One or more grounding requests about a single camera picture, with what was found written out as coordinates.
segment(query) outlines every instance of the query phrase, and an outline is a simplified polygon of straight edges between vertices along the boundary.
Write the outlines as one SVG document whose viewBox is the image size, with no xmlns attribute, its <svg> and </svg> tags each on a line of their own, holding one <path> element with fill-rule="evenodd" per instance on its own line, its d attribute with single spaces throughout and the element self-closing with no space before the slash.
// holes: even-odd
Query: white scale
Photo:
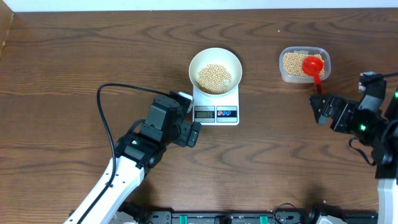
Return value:
<svg viewBox="0 0 398 224">
<path fill-rule="evenodd" d="M 220 98 L 210 98 L 193 87 L 193 118 L 202 125 L 238 125 L 239 90 L 238 86 Z"/>
</svg>

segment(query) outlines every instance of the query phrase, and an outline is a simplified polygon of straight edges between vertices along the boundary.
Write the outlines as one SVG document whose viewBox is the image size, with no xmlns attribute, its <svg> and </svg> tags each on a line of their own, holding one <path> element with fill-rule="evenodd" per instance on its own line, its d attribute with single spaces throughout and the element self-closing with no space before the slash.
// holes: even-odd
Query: red scoop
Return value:
<svg viewBox="0 0 398 224">
<path fill-rule="evenodd" d="M 313 77 L 313 81 L 315 83 L 315 89 L 318 95 L 323 93 L 323 87 L 321 83 L 321 79 L 319 78 L 319 73 L 323 69 L 323 62 L 314 56 L 309 56 L 304 59 L 303 62 L 303 72 L 307 75 Z"/>
</svg>

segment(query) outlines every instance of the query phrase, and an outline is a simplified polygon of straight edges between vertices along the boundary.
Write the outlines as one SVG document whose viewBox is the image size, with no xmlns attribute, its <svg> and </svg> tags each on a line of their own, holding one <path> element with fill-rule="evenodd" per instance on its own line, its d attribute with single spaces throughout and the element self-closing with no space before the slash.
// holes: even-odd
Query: white wall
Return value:
<svg viewBox="0 0 398 224">
<path fill-rule="evenodd" d="M 398 7 L 398 0 L 4 0 L 4 2 L 14 12 Z"/>
</svg>

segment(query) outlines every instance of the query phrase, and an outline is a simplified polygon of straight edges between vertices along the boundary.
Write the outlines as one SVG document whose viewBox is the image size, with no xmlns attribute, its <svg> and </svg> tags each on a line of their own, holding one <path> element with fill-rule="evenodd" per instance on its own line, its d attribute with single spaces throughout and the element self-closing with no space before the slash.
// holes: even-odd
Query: plastic container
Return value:
<svg viewBox="0 0 398 224">
<path fill-rule="evenodd" d="M 231 74 L 232 82 L 228 85 L 226 93 L 223 94 L 209 94 L 200 90 L 198 84 L 198 72 L 208 64 L 222 65 Z M 226 96 L 234 90 L 242 79 L 242 65 L 237 56 L 229 50 L 221 48 L 210 48 L 199 52 L 191 61 L 189 65 L 189 79 L 192 84 L 199 90 L 199 92 L 207 97 L 222 97 Z"/>
<path fill-rule="evenodd" d="M 320 54 L 322 60 L 325 61 L 323 64 L 325 69 L 325 75 L 320 77 L 321 81 L 324 81 L 330 76 L 331 73 L 331 63 L 330 63 L 330 56 L 326 50 L 323 50 L 319 47 L 288 47 L 280 53 L 279 56 L 279 70 L 280 74 L 282 74 L 282 79 L 288 83 L 313 83 L 313 77 L 301 77 L 296 75 L 288 74 L 284 69 L 284 54 L 288 52 L 296 52 L 299 54 L 309 54 L 309 55 L 316 55 Z"/>
</svg>

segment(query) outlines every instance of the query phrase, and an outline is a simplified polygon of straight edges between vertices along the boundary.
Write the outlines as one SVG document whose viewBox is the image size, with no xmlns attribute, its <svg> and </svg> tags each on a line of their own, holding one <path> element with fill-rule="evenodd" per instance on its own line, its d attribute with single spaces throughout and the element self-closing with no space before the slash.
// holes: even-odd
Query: brown tabletop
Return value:
<svg viewBox="0 0 398 224">
<path fill-rule="evenodd" d="M 283 82 L 278 59 L 290 46 L 324 48 L 325 91 L 359 100 L 360 72 L 398 71 L 397 30 L 397 9 L 18 13 L 0 61 L 0 222 L 63 222 L 97 183 L 111 158 L 101 84 L 191 93 L 188 66 L 209 47 L 241 60 L 240 124 L 203 127 L 194 148 L 170 145 L 128 200 L 174 210 L 324 200 L 377 210 L 376 169 L 349 148 L 351 136 L 315 123 L 313 85 Z M 388 80 L 383 109 L 397 84 Z M 154 98 L 103 93 L 115 140 Z"/>
</svg>

